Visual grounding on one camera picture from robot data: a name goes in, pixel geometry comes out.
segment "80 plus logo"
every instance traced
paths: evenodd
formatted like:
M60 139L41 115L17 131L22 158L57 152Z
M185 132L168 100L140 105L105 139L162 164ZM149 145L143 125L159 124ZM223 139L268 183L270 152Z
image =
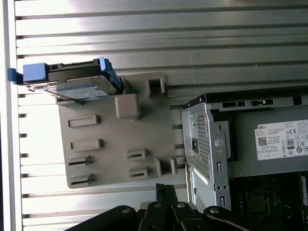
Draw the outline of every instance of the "80 plus logo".
M287 149L294 149L294 140L287 139Z

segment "slatted metal surface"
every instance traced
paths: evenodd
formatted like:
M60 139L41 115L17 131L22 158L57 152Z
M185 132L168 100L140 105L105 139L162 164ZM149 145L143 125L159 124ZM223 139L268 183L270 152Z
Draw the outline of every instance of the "slatted metal surface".
M174 125L175 105L205 91L308 83L305 0L21 0L15 16L19 71L102 55L119 74L163 71ZM24 230L64 230L116 204L152 200L153 181L68 189L54 99L18 90ZM175 136L183 144L181 129ZM173 182L180 199L184 178Z

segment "rectangular slot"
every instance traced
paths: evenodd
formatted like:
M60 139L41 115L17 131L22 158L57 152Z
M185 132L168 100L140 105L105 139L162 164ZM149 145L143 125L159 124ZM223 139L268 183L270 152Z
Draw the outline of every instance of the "rectangular slot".
M222 172L222 163L221 162L217 163L217 172Z
M160 86L160 79L149 80L151 96L161 95L162 89Z
M236 102L226 102L222 103L223 108L228 108L228 107L236 107Z
M198 140L196 138L192 138L192 148L195 153L198 153Z
M262 100L262 105L273 105L273 104L274 104L274 100L273 99Z
M75 152L88 151L99 149L102 146L102 140L91 140L91 141L75 141L70 143L71 150Z
M80 126L88 126L99 123L99 116L91 115L91 116L82 116L70 119L68 121L68 126L70 128L80 127Z
M258 101L251 101L251 105L252 106L259 106L259 102Z
M75 177L71 178L69 185L72 188L87 187L87 186L90 185L90 183L93 180L94 180L94 178L91 174L83 175L83 176L75 176Z
M176 175L177 164L173 157L156 158L158 176Z
M130 149L126 151L127 160L135 161L135 160L143 160L146 158L146 150L145 149Z
M245 101L238 101L237 102L237 106L238 107L245 107L246 106L246 102Z
M70 158L68 160L68 166L78 166L78 167L85 167L90 163L90 157L77 157L77 158Z
M134 155L131 155L131 156L128 156L127 159L131 159L131 158L138 158L138 157L142 157L142 154L134 154Z
M226 207L226 197L220 197L220 207Z
M293 105L303 105L303 99L301 95L293 96Z
M89 180L85 180L85 181L78 181L78 182L72 182L71 185L80 185L80 184L85 184L85 185L89 185Z
M69 166L74 166L74 165L84 165L86 164L87 162L85 161L80 161L80 162L74 162L74 163L68 163Z
M160 96L165 94L165 83L162 78L149 79L146 83L147 94L150 96Z
M148 167L130 168L128 171L129 180L144 180L148 179Z
M130 175L129 177L134 178L134 177L144 177L144 176L145 176L144 173L137 173L137 174Z

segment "plastic tab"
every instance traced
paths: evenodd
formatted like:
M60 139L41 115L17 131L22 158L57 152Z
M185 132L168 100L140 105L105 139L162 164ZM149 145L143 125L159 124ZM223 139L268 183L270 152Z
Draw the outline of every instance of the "plastic tab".
M48 65L45 63L26 64L23 69L25 82L48 80Z
M8 68L7 70L8 81L14 84L22 85L24 78L22 74L19 74L15 68Z

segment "white sticker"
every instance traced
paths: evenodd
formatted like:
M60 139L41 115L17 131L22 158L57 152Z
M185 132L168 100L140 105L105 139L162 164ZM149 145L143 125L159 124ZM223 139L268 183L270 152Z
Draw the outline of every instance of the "white sticker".
M301 181L302 181L303 204L308 206L306 177L304 177L304 176L300 176L300 177L301 177Z
M258 125L258 160L308 155L308 120Z
M95 85L78 86L73 88L56 89L56 92L63 94L69 98L80 99L96 99L107 96L102 90L96 90Z

